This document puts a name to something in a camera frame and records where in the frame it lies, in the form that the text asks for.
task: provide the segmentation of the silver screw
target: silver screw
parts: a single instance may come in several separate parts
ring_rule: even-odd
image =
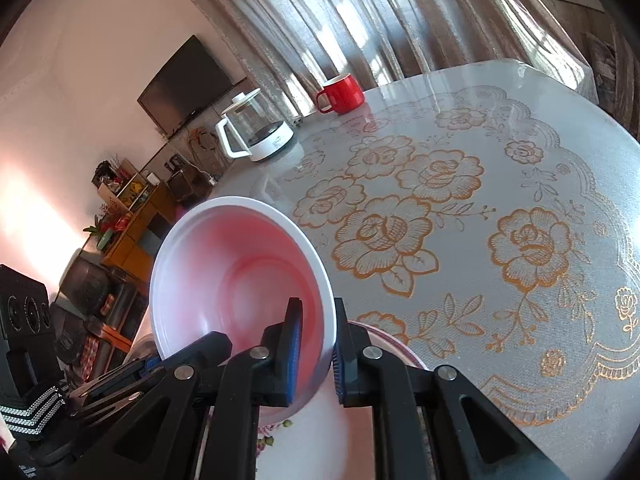
[[[445,381],[452,381],[458,376],[458,373],[456,372],[455,368],[444,365],[438,368],[438,375]]]
[[[189,365],[181,365],[174,370],[175,378],[181,381],[186,381],[187,379],[191,379],[193,377],[193,374],[194,374],[193,367]]]
[[[266,346],[254,346],[249,350],[249,355],[254,359],[266,359],[269,357],[269,349]]]
[[[362,351],[362,355],[367,359],[380,359],[382,357],[382,350],[377,346],[367,346]]]

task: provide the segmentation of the kettle lid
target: kettle lid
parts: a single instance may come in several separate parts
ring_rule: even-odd
[[[241,108],[243,105],[247,104],[251,99],[256,97],[259,93],[260,93],[259,88],[256,88],[255,90],[251,90],[248,94],[245,94],[244,92],[240,92],[237,96],[234,96],[231,98],[233,103],[227,108],[225,108],[224,110],[222,110],[222,113],[220,115],[222,116],[228,112],[232,112],[236,110],[237,108]]]

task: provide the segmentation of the glass kettle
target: glass kettle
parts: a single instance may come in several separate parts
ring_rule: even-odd
[[[254,161],[261,160],[277,152],[293,136],[292,129],[259,88],[246,95],[239,93],[232,101],[216,124],[222,149],[230,158],[248,156]],[[232,149],[227,131],[239,151]]]

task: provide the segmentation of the black tv screen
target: black tv screen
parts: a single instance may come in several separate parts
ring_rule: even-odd
[[[228,76],[203,44],[191,36],[156,74],[138,102],[170,137],[231,87]]]

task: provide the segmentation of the kettle handle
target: kettle handle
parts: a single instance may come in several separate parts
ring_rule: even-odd
[[[238,141],[238,144],[240,144],[240,147],[244,148],[244,150],[241,150],[239,152],[233,152],[231,150],[231,146],[229,145],[229,139],[226,138],[225,126],[227,124],[229,126],[229,129],[231,130],[231,134],[236,138],[236,140]],[[231,158],[239,158],[241,156],[251,155],[251,152],[249,151],[248,146],[244,143],[244,140],[242,140],[242,137],[240,137],[240,134],[234,128],[233,124],[229,122],[228,117],[222,117],[222,120],[219,121],[218,124],[216,124],[216,131],[218,133],[218,137],[220,138],[220,142],[222,143],[222,148],[225,150],[225,153],[227,156]]]

